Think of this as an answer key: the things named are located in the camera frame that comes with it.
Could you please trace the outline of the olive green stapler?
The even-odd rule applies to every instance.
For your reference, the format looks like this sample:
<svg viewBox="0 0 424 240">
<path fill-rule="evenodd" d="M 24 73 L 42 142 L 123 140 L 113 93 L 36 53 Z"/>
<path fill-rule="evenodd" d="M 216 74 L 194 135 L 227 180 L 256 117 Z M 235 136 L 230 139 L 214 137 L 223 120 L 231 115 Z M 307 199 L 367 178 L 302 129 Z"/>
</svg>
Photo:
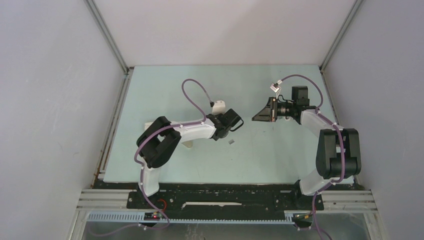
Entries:
<svg viewBox="0 0 424 240">
<path fill-rule="evenodd" d="M 182 144 L 188 149 L 192 148 L 194 145 L 192 140 L 182 142 Z"/>
</svg>

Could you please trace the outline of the white stapler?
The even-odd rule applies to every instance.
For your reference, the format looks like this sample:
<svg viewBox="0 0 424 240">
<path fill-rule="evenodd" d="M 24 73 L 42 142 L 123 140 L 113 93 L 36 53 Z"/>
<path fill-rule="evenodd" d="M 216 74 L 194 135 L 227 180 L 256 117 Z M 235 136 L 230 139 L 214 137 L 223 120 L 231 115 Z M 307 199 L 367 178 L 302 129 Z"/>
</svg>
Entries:
<svg viewBox="0 0 424 240">
<path fill-rule="evenodd" d="M 147 130 L 152 124 L 153 124 L 153 122 L 146 122 L 144 124 L 144 130 Z"/>
</svg>

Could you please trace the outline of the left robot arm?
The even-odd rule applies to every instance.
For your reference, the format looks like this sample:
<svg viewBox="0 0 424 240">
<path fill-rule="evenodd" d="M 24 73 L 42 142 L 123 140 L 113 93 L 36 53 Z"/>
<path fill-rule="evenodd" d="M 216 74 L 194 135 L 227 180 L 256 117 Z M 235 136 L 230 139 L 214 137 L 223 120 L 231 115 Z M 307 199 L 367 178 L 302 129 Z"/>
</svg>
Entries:
<svg viewBox="0 0 424 240">
<path fill-rule="evenodd" d="M 194 121 L 173 122 L 165 116 L 158 117 L 136 140 L 134 161 L 141 164 L 139 188 L 142 191 L 138 201 L 145 208 L 156 206 L 161 167 L 171 159 L 179 144 L 197 139 L 218 141 L 243 125 L 244 120 L 232 108 Z"/>
</svg>

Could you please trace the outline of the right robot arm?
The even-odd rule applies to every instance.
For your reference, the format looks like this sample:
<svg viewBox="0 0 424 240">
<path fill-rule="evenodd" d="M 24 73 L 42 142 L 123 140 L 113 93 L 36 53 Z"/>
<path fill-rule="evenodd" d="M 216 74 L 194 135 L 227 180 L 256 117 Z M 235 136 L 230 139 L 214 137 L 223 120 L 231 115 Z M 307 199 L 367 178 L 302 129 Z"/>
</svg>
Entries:
<svg viewBox="0 0 424 240">
<path fill-rule="evenodd" d="M 330 121 L 311 105 L 307 86 L 292 87 L 290 100 L 269 97 L 252 121 L 274 123 L 282 118 L 295 120 L 318 138 L 315 169 L 297 182 L 299 190 L 290 196 L 295 208 L 304 209 L 314 194 L 361 172 L 359 132 Z"/>
</svg>

